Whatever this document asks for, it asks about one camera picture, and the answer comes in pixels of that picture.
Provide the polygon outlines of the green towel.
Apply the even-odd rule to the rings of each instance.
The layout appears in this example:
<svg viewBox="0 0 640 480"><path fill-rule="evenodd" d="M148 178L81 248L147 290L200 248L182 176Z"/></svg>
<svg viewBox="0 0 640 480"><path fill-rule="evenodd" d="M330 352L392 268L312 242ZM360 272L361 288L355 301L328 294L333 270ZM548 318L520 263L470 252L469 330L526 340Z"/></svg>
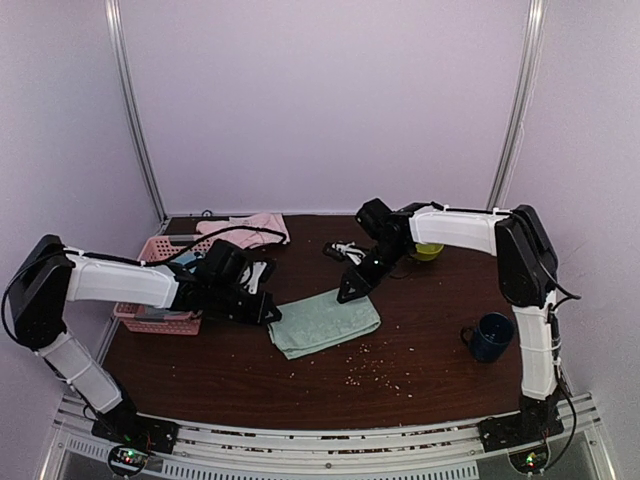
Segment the green towel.
<svg viewBox="0 0 640 480"><path fill-rule="evenodd" d="M368 297L340 304L337 290L279 307L282 318L268 327L272 344L295 360L368 335L381 318Z"/></svg>

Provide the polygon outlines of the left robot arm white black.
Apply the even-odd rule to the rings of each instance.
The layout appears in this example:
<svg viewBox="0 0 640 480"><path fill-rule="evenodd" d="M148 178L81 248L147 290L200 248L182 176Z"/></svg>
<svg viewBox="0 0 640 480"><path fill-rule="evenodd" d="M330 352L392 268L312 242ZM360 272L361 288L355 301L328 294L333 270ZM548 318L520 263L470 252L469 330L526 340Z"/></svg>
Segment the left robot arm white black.
<svg viewBox="0 0 640 480"><path fill-rule="evenodd" d="M8 282L1 322L16 344L42 357L123 444L137 442L144 424L125 390L88 353L63 320L75 301L131 303L170 312L220 314L237 323L268 325L282 314L262 284L275 265L253 260L217 240L182 264L77 251L46 235Z"/></svg>

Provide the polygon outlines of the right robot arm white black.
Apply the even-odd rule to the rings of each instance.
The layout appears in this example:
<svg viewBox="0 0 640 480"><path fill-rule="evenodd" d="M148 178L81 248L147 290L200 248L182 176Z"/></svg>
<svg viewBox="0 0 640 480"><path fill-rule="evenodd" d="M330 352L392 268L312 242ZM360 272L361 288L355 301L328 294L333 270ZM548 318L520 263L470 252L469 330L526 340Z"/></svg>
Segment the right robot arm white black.
<svg viewBox="0 0 640 480"><path fill-rule="evenodd" d="M512 430L519 440L535 440L550 426L561 392L557 311L563 300L575 297L559 283L559 261L536 210L526 204L511 210L457 209L436 202L393 210L374 198L360 208L356 221L375 244L343 273L341 304L368 296L420 245L495 257L500 292L515 315L523 368L520 413Z"/></svg>

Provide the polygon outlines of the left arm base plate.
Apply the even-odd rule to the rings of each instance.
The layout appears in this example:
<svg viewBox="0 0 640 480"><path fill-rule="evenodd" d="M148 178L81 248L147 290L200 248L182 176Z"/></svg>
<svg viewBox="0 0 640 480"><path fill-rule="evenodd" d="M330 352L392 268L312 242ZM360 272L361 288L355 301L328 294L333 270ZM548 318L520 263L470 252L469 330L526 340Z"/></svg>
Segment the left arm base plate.
<svg viewBox="0 0 640 480"><path fill-rule="evenodd" d="M134 447L152 453L171 454L179 433L177 423L151 417L138 416L132 433L116 433L103 422L96 420L91 428L95 437Z"/></svg>

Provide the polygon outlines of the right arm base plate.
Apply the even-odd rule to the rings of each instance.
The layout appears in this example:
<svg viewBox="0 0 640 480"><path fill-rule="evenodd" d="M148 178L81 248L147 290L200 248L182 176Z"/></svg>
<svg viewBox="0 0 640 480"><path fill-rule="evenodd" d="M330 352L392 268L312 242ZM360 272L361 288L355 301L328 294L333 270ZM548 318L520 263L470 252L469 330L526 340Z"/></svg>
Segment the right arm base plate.
<svg viewBox="0 0 640 480"><path fill-rule="evenodd" d="M480 421L477 428L485 452L540 443L545 437L564 432L564 425L558 418L538 424L536 421L524 419L522 413L488 417Z"/></svg>

